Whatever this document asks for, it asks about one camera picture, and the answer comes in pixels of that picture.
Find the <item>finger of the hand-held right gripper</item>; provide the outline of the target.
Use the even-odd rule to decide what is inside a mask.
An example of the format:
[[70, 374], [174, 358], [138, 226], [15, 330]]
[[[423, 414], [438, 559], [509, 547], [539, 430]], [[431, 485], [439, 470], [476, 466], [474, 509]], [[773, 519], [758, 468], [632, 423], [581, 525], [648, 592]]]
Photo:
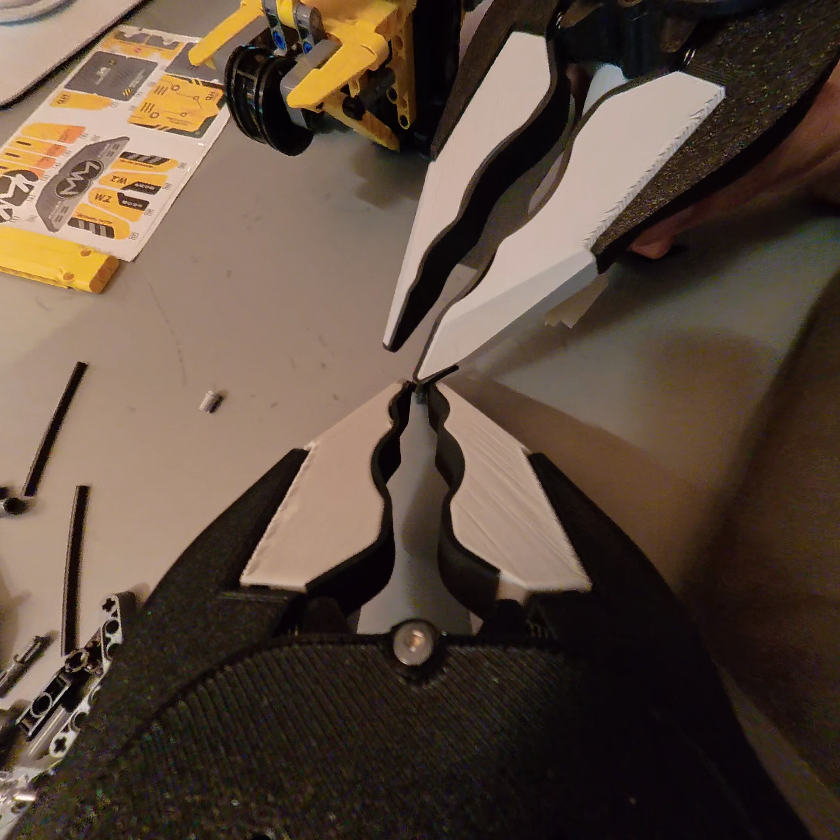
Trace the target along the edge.
[[543, 35], [513, 31], [429, 164], [385, 325], [387, 350], [398, 351], [438, 299], [420, 280], [432, 248], [466, 219], [480, 178], [549, 94], [552, 63]]
[[415, 381], [433, 380], [516, 321], [541, 317], [592, 283], [595, 241], [725, 95], [721, 85], [675, 71], [595, 106], [553, 193], [438, 318]]

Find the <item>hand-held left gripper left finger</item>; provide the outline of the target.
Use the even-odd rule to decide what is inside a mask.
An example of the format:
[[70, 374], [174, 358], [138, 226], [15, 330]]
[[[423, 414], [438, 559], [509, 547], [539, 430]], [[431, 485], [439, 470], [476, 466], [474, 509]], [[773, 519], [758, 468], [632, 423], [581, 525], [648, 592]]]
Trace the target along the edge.
[[395, 562], [386, 482], [401, 462], [412, 392], [393, 383], [310, 442], [242, 587], [331, 597], [346, 614], [384, 589]]

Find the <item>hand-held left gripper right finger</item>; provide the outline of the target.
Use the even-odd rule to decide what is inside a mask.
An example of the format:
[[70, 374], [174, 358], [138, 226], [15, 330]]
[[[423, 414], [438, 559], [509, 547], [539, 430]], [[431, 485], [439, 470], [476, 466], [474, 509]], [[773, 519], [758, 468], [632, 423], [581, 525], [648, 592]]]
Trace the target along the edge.
[[448, 488], [437, 556], [451, 594], [487, 617], [499, 601], [589, 592], [531, 451], [447, 385], [429, 389], [427, 410]]

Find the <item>person's right hand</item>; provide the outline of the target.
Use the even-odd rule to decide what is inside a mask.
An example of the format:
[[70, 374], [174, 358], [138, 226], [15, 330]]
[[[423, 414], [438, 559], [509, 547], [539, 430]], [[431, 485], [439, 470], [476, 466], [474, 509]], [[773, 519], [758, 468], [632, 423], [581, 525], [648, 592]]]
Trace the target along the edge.
[[652, 226], [630, 252], [661, 259], [678, 235], [766, 196], [802, 194], [839, 204], [839, 65], [794, 131], [763, 161], [720, 192]]

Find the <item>yellow toy vehicle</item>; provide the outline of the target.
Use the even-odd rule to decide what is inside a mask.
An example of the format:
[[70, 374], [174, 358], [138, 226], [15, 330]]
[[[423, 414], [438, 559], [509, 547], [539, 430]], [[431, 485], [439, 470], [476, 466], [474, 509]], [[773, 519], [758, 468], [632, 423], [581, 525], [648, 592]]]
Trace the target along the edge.
[[189, 52], [226, 61], [228, 109], [250, 139], [294, 156], [324, 115], [391, 151], [431, 154], [469, 1], [243, 1]]

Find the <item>black toy rod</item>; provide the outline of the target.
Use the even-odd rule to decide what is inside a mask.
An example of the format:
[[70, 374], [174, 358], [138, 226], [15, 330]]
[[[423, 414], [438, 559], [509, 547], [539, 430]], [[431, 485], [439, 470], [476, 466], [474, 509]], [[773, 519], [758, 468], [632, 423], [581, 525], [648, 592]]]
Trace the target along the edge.
[[73, 371], [70, 374], [70, 378], [56, 405], [56, 409], [49, 420], [49, 424], [35, 452], [33, 462], [29, 468], [27, 478], [23, 485], [23, 498], [29, 499], [37, 495], [40, 481], [45, 473], [49, 457], [55, 446], [60, 429], [65, 422], [70, 405], [72, 404], [79, 385], [87, 370], [87, 362], [76, 362]]
[[63, 656], [71, 655], [78, 648], [81, 555], [89, 495], [89, 486], [77, 486], [70, 515], [60, 624], [60, 649]]

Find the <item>pile of toy building parts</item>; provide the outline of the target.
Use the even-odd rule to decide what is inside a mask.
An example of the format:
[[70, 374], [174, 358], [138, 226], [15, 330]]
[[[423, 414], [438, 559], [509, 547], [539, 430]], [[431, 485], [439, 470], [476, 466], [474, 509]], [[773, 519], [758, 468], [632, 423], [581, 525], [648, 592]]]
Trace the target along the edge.
[[96, 632], [65, 657], [45, 687], [14, 715], [10, 750], [2, 757], [2, 838], [10, 836], [77, 740], [137, 605], [131, 591], [107, 596]]

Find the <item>yellow toy panel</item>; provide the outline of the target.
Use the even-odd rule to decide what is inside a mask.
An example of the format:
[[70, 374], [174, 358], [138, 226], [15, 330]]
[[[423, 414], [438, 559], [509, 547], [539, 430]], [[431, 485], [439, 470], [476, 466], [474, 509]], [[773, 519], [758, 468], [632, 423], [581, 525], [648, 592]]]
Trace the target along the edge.
[[94, 248], [16, 228], [1, 230], [1, 271], [62, 289], [102, 293], [121, 261]]

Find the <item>sticker sheet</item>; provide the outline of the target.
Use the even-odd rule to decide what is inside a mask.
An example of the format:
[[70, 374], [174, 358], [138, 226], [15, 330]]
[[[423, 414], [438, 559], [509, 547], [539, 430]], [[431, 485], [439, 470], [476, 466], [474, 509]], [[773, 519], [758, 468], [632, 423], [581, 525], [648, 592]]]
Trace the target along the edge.
[[132, 260], [228, 122], [198, 37], [122, 25], [2, 144], [2, 229]]

